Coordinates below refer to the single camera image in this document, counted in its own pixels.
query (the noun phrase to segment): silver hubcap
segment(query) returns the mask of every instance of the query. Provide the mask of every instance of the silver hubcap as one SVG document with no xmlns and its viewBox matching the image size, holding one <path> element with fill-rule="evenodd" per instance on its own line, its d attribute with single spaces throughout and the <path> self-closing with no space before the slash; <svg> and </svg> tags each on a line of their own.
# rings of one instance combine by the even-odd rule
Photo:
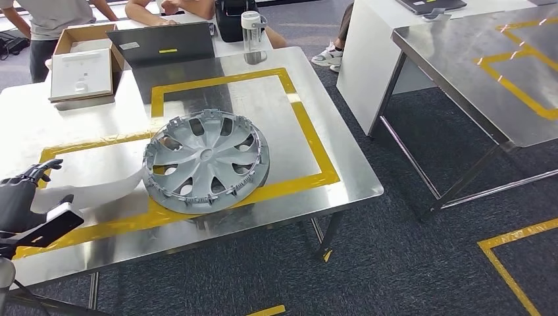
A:
<svg viewBox="0 0 558 316">
<path fill-rule="evenodd" d="M 204 110 L 170 120 L 145 148 L 143 164 L 143 183 L 157 203 L 181 213 L 212 213 L 265 181 L 269 150 L 245 117 Z"/>
</svg>

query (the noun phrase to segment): yellow sticker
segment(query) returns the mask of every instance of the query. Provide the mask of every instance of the yellow sticker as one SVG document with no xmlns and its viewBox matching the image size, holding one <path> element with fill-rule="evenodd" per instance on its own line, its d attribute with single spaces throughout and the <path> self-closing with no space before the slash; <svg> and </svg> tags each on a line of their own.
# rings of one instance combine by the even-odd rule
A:
<svg viewBox="0 0 558 316">
<path fill-rule="evenodd" d="M 159 54 L 164 54 L 164 53 L 176 53 L 178 51 L 178 49 L 173 48 L 173 49 L 162 49 L 159 51 Z"/>
<path fill-rule="evenodd" d="M 326 253 L 326 255 L 324 256 L 324 261 L 327 263 L 328 260 L 330 259 L 331 253 L 333 250 L 330 250 Z"/>
</svg>

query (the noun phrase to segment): gray shirt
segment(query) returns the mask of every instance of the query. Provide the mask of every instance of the gray shirt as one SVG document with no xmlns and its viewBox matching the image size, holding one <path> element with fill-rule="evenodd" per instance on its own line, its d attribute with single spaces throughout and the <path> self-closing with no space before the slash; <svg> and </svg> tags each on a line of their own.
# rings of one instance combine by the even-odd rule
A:
<svg viewBox="0 0 558 316">
<path fill-rule="evenodd" d="M 86 0 L 17 0 L 31 14 L 31 40 L 57 40 L 71 25 L 95 22 Z M 0 0 L 0 9 L 13 6 L 14 0 Z"/>
</svg>

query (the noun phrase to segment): stainless steel table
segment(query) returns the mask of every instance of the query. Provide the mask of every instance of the stainless steel table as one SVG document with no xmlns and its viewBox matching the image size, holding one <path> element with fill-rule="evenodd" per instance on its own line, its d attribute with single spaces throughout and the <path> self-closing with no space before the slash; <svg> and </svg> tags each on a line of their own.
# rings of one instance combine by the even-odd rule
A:
<svg viewBox="0 0 558 316">
<path fill-rule="evenodd" d="M 153 130 L 202 109 L 252 120 L 267 139 L 271 167 L 264 186 L 237 207 L 217 213 L 196 217 L 163 209 L 149 198 L 143 183 L 122 199 L 84 209 L 84 225 L 50 248 L 18 250 L 16 278 L 27 286 L 334 213 L 325 234 L 313 221 L 320 241 L 317 255 L 327 261 L 340 211 L 383 192 L 297 47 L 127 70 L 114 100 L 81 109 L 58 111 L 46 101 L 47 94 L 34 85 L 1 94 L 2 148 L 11 154 L 2 155 L 0 178 L 54 156 L 64 163 L 51 173 L 49 187 L 125 178 L 140 167 Z"/>
<path fill-rule="evenodd" d="M 396 140 L 437 202 L 420 214 L 558 174 L 558 170 L 453 199 L 497 155 L 558 138 L 558 5 L 483 14 L 394 30 L 401 48 L 376 119 Z M 393 129 L 384 110 L 403 62 L 410 58 L 489 137 L 495 146 L 440 194 Z"/>
</svg>

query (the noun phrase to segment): yellow tape rectangle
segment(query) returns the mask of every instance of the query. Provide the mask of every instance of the yellow tape rectangle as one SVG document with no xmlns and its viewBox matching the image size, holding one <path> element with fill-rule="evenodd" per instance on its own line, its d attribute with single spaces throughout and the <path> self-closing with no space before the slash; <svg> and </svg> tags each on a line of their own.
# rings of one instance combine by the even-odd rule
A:
<svg viewBox="0 0 558 316">
<path fill-rule="evenodd" d="M 508 232 L 506 234 L 496 236 L 487 240 L 483 240 L 478 242 L 480 249 L 484 252 L 488 260 L 492 263 L 492 265 L 496 268 L 496 271 L 502 276 L 504 281 L 513 291 L 515 296 L 519 299 L 521 304 L 525 307 L 527 312 L 531 314 L 531 316 L 540 316 L 539 311 L 535 308 L 535 305 L 529 300 L 527 295 L 523 292 L 519 284 L 515 282 L 513 277 L 509 274 L 506 268 L 502 265 L 502 262 L 498 260 L 496 254 L 492 251 L 492 248 L 501 246 L 503 244 L 507 244 L 509 242 L 514 242 L 516 240 L 520 240 L 525 237 L 529 237 L 540 232 L 545 232 L 547 230 L 551 230 L 558 227 L 558 219 L 552 219 L 550 221 L 546 221 L 540 224 L 535 224 L 523 229 L 519 229 L 513 232 Z"/>
<path fill-rule="evenodd" d="M 478 58 L 475 59 L 474 62 L 488 75 L 490 75 L 494 80 L 496 80 L 496 82 L 500 83 L 504 88 L 510 91 L 515 97 L 517 97 L 528 107 L 530 107 L 537 115 L 539 115 L 540 117 L 544 117 L 547 120 L 558 120 L 558 109 L 546 109 L 543 105 L 535 101 L 527 93 L 525 93 L 523 90 L 518 88 L 516 85 L 514 85 L 514 83 L 512 83 L 510 80 L 508 80 L 506 77 L 504 77 L 502 74 L 500 74 L 498 71 L 496 71 L 494 68 L 490 66 L 491 63 L 501 63 L 506 61 L 510 62 L 514 59 L 533 56 L 539 59 L 544 64 L 546 64 L 548 67 L 558 71 L 558 63 L 556 63 L 556 61 L 550 59 L 549 57 L 547 57 L 546 55 L 544 55 L 543 53 L 541 53 L 531 45 L 527 44 L 524 40 L 522 40 L 521 38 L 519 38 L 518 36 L 516 36 L 510 31 L 518 28 L 540 26 L 542 24 L 550 24 L 550 23 L 558 23 L 558 18 L 545 18 L 543 20 L 498 26 L 496 30 L 502 33 L 507 38 L 509 38 L 512 42 L 519 45 L 520 48 L 517 51 L 513 51 L 513 52 Z"/>
<path fill-rule="evenodd" d="M 309 176 L 302 176 L 301 178 L 291 179 L 283 182 L 278 182 L 274 184 L 267 184 L 257 188 L 252 194 L 247 198 L 240 201 L 231 208 L 257 203 L 267 199 L 279 198 L 280 196 L 285 196 L 288 194 L 294 194 L 302 192 L 304 190 L 310 190 L 313 188 L 318 188 L 320 186 L 325 186 L 328 184 L 333 184 L 339 182 L 339 176 L 333 166 L 322 142 L 314 129 L 312 121 L 304 108 L 296 89 L 291 81 L 287 70 L 285 68 L 276 68 L 270 70 L 263 70 L 257 72 L 248 72 L 245 74 L 239 74 L 235 76 L 225 76 L 219 78 L 210 78 L 204 80 L 198 80 L 194 82 L 183 82 L 179 84 L 171 84 L 168 86 L 153 87 L 151 90 L 152 104 L 151 104 L 151 116 L 152 120 L 159 120 L 164 113 L 164 99 L 165 93 L 177 92 L 182 90 L 190 90 L 196 88 L 205 88 L 209 86 L 218 86 L 221 84 L 229 84 L 232 82 L 239 82 L 242 80 L 250 80 L 255 78 L 264 78 L 268 76 L 277 76 L 285 90 L 285 93 L 290 100 L 290 105 L 295 117 L 300 125 L 300 128 L 306 137 L 308 146 L 314 158 L 320 168 L 320 173 L 312 174 Z M 124 142 L 132 142 L 136 140 L 142 140 L 152 137 L 153 131 L 147 131 L 139 134 L 133 134 L 128 136 L 113 136 L 106 137 L 101 140 L 95 140 L 92 142 L 84 142 L 80 144 L 69 144 L 60 145 L 56 147 L 45 148 L 41 154 L 41 161 L 44 162 L 49 159 L 56 157 L 58 154 L 70 153 L 73 151 L 81 151 L 86 149 L 91 149 L 95 147 L 103 147 L 107 145 L 121 144 Z M 44 188 L 46 183 L 42 182 L 40 188 Z M 18 248 L 15 258 L 26 257 L 29 255 L 34 255 L 36 253 L 41 253 L 45 251 L 55 250 L 63 247 L 73 246 L 76 244 L 82 244 L 84 242 L 89 242 L 92 240 L 99 240 L 103 238 L 108 238 L 118 234 L 124 234 L 127 232 L 134 232 L 138 230 L 150 229 L 157 226 L 162 226 L 165 224 L 174 223 L 176 221 L 181 221 L 184 219 L 191 219 L 199 215 L 189 215 L 170 211 L 155 203 L 151 198 L 149 199 L 149 207 L 146 213 L 139 215 L 134 215 L 131 217 L 126 217 L 123 219 L 116 219 L 109 222 L 99 223 L 97 225 L 78 228 L 73 230 L 58 239 L 56 242 L 52 243 L 48 248 Z"/>
</svg>

